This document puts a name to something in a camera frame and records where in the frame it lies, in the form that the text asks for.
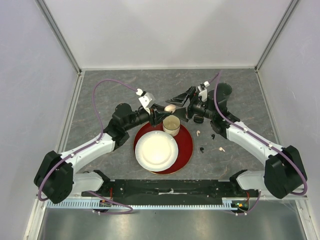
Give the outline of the pink earbud charging case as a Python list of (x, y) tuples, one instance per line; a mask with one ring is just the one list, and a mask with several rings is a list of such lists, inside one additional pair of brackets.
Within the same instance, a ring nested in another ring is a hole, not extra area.
[(169, 104), (164, 108), (165, 112), (170, 112), (170, 113), (174, 113), (176, 110), (176, 106), (173, 104)]

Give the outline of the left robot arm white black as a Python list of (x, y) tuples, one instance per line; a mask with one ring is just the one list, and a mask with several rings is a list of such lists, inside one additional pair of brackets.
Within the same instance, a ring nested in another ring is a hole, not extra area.
[(33, 181), (38, 188), (38, 199), (58, 204), (71, 193), (93, 191), (99, 197), (106, 196), (110, 191), (106, 176), (99, 171), (78, 171), (120, 148), (130, 137), (128, 130), (145, 123), (155, 127), (175, 111), (172, 104), (161, 106), (154, 103), (150, 107), (141, 106), (136, 111), (127, 103), (119, 104), (99, 135), (69, 151), (57, 153), (52, 150), (44, 156)]

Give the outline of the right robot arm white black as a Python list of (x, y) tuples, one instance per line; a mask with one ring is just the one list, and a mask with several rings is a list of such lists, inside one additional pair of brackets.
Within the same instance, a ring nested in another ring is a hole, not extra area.
[(239, 118), (228, 111), (227, 101), (232, 87), (219, 83), (211, 91), (201, 85), (192, 86), (178, 96), (166, 100), (178, 107), (175, 115), (187, 122), (210, 120), (213, 131), (234, 142), (257, 158), (263, 170), (241, 170), (230, 177), (229, 191), (235, 197), (242, 196), (247, 190), (267, 190), (274, 197), (283, 199), (289, 194), (297, 195), (296, 189), (303, 186), (300, 195), (307, 192), (307, 174), (297, 148), (283, 147), (260, 136)]

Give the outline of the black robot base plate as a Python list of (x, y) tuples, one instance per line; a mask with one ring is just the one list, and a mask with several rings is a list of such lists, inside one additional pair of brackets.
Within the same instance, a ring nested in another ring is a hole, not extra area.
[(254, 190), (241, 190), (230, 181), (213, 179), (116, 179), (96, 194), (125, 205), (220, 205), (223, 198), (247, 199)]

